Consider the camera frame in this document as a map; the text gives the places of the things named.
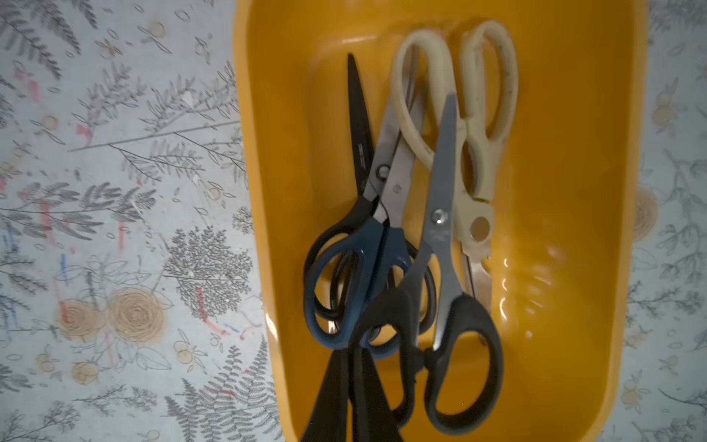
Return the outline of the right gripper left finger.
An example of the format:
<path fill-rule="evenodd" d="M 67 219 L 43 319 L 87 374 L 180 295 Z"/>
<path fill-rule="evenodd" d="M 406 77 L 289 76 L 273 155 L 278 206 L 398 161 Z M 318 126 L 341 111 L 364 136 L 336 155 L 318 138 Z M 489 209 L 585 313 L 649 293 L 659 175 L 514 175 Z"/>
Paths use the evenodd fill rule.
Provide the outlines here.
<path fill-rule="evenodd" d="M 348 351 L 335 350 L 331 353 L 317 401 L 301 441 L 344 442 L 347 433 L 348 399 Z"/>

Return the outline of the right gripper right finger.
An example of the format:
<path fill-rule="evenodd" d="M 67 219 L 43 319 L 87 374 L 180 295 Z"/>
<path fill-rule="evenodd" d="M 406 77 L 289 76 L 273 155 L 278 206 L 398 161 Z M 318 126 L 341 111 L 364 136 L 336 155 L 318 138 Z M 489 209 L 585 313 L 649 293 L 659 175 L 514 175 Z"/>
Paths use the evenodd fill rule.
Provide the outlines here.
<path fill-rule="evenodd" d="M 352 357 L 353 440 L 402 441 L 372 356 L 357 346 Z"/>

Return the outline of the black handled steel scissors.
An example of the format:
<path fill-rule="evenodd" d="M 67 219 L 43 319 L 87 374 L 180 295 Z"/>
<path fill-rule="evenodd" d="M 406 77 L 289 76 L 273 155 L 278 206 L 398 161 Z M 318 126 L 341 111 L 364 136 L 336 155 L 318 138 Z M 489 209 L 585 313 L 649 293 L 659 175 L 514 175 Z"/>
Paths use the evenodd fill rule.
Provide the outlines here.
<path fill-rule="evenodd" d="M 427 373 L 423 395 L 427 417 L 437 430 L 451 436 L 468 434 L 488 418 L 503 383 L 504 357 L 497 329 L 482 304 L 462 289 L 452 261 L 457 105 L 456 95 L 448 95 L 439 125 L 421 246 L 414 264 L 397 287 L 377 296 L 364 310 L 353 333 L 355 340 L 360 340 L 368 330 L 390 325 L 399 335 L 403 400 L 397 409 L 390 408 L 399 431 L 414 410 L 416 375 L 421 370 Z M 438 260 L 441 271 L 435 341 L 432 347 L 422 350 L 418 346 L 421 290 L 425 270 L 433 258 Z M 454 346 L 463 333 L 478 333 L 484 338 L 489 351 L 488 374 L 479 397 L 466 410 L 444 414 L 436 408 L 438 396 Z"/>

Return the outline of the cream kitchen scissors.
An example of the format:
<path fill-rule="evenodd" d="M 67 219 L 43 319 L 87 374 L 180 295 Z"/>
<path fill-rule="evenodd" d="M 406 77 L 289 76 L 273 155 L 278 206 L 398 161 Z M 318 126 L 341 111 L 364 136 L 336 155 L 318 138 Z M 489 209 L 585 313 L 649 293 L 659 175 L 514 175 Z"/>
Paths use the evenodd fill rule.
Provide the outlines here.
<path fill-rule="evenodd" d="M 493 44 L 500 64 L 500 94 L 495 125 L 486 130 L 486 84 L 482 46 Z M 399 47 L 390 73 L 390 93 L 396 120 L 402 135 L 415 156 L 430 168 L 434 152 L 425 143 L 412 116 L 403 106 L 403 63 L 408 51 L 418 47 L 428 62 L 428 99 L 436 121 L 441 120 L 447 96 L 457 97 L 458 158 L 455 169 L 454 221 L 455 237 L 463 253 L 462 263 L 471 286 L 471 294 L 489 309 L 492 305 L 493 282 L 483 266 L 491 256 L 493 237 L 493 196 L 496 176 L 517 108 L 519 89 L 517 52 L 507 29 L 499 22 L 487 20 L 469 31 L 460 43 L 458 60 L 454 61 L 445 40 L 429 29 L 408 34 Z"/>

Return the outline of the yellow storage box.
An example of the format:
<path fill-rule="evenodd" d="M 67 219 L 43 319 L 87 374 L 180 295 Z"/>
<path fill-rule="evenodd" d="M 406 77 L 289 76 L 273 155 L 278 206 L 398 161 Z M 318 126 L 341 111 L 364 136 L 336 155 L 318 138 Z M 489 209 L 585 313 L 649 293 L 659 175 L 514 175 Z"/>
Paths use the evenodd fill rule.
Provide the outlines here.
<path fill-rule="evenodd" d="M 307 329 L 303 267 L 354 205 L 346 56 L 378 131 L 413 29 L 451 48 L 484 20 L 517 50 L 515 121 L 495 186 L 493 320 L 504 384 L 471 441 L 591 441 L 622 362 L 646 71 L 643 1 L 241 1 L 239 105 L 266 327 L 285 438 L 330 359 Z"/>

